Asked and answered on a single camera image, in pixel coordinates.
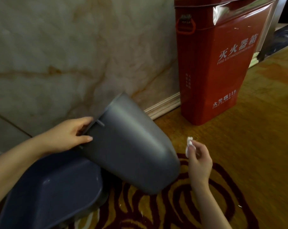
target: fire extinguisher box label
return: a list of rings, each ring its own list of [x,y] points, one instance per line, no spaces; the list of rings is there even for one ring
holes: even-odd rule
[[[272,7],[270,2],[253,8],[249,3],[254,1],[176,7],[181,112],[192,124],[201,125],[236,104]],[[215,22],[218,7],[227,8],[227,19]]]

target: right hand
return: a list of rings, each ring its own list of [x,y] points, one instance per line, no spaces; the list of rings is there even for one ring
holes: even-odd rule
[[[205,145],[195,140],[191,142],[196,148],[188,147],[188,176],[191,180],[191,186],[194,191],[209,188],[213,161]]]

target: yellow carpet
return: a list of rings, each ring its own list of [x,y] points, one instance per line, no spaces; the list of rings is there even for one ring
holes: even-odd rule
[[[180,108],[155,122],[180,157],[178,180],[157,196],[118,181],[70,228],[200,228],[184,155],[192,136],[210,151],[210,187],[233,228],[288,229],[288,47],[249,69],[236,106],[206,124],[191,125]]]

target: left hand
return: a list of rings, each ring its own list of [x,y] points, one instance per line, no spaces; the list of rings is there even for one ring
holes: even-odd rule
[[[79,144],[92,141],[91,136],[80,135],[93,120],[93,117],[66,120],[54,128],[38,135],[39,141],[45,152],[59,153],[69,150]]]

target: baseboard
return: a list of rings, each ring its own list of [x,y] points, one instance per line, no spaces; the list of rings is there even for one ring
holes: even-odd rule
[[[251,60],[251,63],[249,65],[249,68],[253,67],[254,65],[258,64],[258,59],[257,59],[257,56],[258,56],[259,52],[255,52],[253,54],[253,57],[252,57],[252,60]]]
[[[258,64],[258,59],[257,59],[258,54],[259,54],[259,52],[254,53],[249,68]],[[167,98],[166,100],[163,100],[163,101],[155,104],[154,106],[146,109],[145,112],[147,113],[147,115],[152,120],[155,120],[158,117],[160,117],[160,116],[172,111],[173,109],[179,107],[180,104],[181,104],[180,103],[180,92],[178,92],[177,94]]]

